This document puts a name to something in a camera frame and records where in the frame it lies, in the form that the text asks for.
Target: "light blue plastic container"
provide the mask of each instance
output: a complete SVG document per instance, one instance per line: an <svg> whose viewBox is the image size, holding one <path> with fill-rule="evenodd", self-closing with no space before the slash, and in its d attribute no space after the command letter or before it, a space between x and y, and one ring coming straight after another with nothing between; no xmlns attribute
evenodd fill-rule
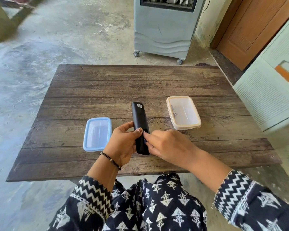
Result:
<svg viewBox="0 0 289 231"><path fill-rule="evenodd" d="M87 121L83 149L85 151L103 151L112 133L110 118L91 118Z"/></svg>

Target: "wooden door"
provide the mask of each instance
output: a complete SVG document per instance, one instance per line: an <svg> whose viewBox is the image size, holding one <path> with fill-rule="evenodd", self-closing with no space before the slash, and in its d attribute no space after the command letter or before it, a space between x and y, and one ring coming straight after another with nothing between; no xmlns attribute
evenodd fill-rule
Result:
<svg viewBox="0 0 289 231"><path fill-rule="evenodd" d="M289 18L289 0L243 0L217 46L243 70Z"/></svg>

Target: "patterned kurta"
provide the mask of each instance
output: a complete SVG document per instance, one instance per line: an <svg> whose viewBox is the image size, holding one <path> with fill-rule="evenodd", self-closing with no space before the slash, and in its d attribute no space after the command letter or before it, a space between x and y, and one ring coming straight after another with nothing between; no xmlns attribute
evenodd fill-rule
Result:
<svg viewBox="0 0 289 231"><path fill-rule="evenodd" d="M289 204L271 190L232 170L214 198L214 206L245 231L289 230ZM117 180L112 193L84 176L50 223L49 230L203 230L207 212L188 194L177 174L154 183L140 180L125 189Z"/></svg>

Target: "wall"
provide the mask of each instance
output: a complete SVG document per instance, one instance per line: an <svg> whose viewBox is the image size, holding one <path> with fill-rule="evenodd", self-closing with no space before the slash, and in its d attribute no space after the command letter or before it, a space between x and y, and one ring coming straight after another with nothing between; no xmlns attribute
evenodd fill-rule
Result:
<svg viewBox="0 0 289 231"><path fill-rule="evenodd" d="M200 16L195 35L203 46L209 47L213 37L232 0L206 0L203 14Z"/></svg>

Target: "clear plastic container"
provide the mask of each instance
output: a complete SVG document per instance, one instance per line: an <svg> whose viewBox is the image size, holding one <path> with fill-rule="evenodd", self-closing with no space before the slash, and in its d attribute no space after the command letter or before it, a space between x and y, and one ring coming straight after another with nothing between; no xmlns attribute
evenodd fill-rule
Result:
<svg viewBox="0 0 289 231"><path fill-rule="evenodd" d="M103 151L112 133L111 119L91 118L87 121L83 149L85 151Z"/></svg>
<svg viewBox="0 0 289 231"><path fill-rule="evenodd" d="M188 130L201 127L201 119L189 96L170 96L167 107L173 127L176 130Z"/></svg>

